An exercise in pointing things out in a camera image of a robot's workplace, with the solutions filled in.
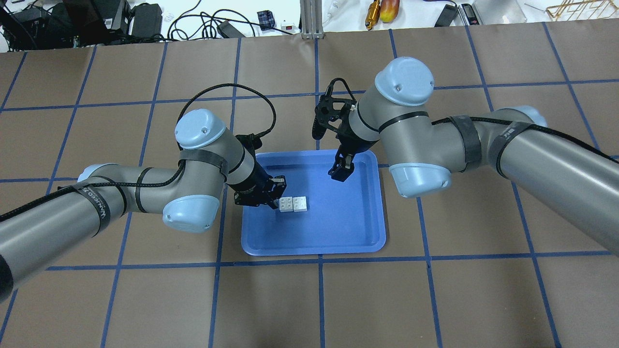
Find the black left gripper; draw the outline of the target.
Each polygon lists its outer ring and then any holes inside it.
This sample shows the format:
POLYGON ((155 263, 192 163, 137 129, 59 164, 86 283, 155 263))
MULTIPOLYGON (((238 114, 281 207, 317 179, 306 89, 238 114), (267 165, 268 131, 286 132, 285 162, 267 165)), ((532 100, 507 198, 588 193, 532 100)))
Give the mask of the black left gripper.
POLYGON ((235 204, 251 207, 267 205, 278 209, 279 199, 287 187, 285 176, 271 176, 256 160, 256 149, 262 147, 259 136, 251 133, 235 137, 245 150, 241 161, 234 167, 234 174, 241 174, 241 180, 234 184, 235 204))

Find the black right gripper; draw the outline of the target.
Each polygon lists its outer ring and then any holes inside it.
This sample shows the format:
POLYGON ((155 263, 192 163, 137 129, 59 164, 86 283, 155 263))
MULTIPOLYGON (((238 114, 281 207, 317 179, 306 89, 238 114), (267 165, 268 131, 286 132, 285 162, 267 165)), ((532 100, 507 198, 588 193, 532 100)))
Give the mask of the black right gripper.
POLYGON ((354 156, 365 152, 366 141, 356 136, 350 126, 349 116, 356 107, 357 101, 349 88, 349 84, 337 77, 327 86, 323 95, 314 109, 314 121, 312 124, 312 138, 321 140, 327 130, 336 134, 339 140, 338 151, 335 161, 328 175, 332 180, 345 182, 354 172, 354 156), (350 95, 349 99, 334 97, 336 82, 342 82, 345 90, 350 95))

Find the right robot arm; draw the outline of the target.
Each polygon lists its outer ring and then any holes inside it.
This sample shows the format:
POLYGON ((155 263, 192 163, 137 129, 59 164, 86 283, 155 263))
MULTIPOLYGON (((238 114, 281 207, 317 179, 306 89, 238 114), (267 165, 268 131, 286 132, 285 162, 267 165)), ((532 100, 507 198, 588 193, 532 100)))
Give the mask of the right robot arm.
POLYGON ((520 186, 617 255, 618 161, 548 127, 531 106, 432 121, 426 103, 435 79, 422 61, 389 62, 356 99, 332 95, 335 78, 314 109, 312 136, 330 130, 339 148, 328 174, 345 181, 356 154, 382 143, 400 196, 418 198, 451 186, 452 174, 487 166, 520 186))

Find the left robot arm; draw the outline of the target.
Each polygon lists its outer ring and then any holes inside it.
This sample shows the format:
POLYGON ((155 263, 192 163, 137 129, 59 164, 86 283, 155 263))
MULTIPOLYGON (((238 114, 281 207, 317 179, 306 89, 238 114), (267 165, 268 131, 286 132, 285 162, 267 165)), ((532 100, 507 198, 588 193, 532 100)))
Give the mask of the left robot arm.
POLYGON ((128 212, 160 214, 177 231, 214 225, 224 186, 238 205, 278 209, 285 176, 271 176, 256 154, 206 109, 177 122, 177 169, 91 165, 77 183, 1 216, 1 299, 128 212))

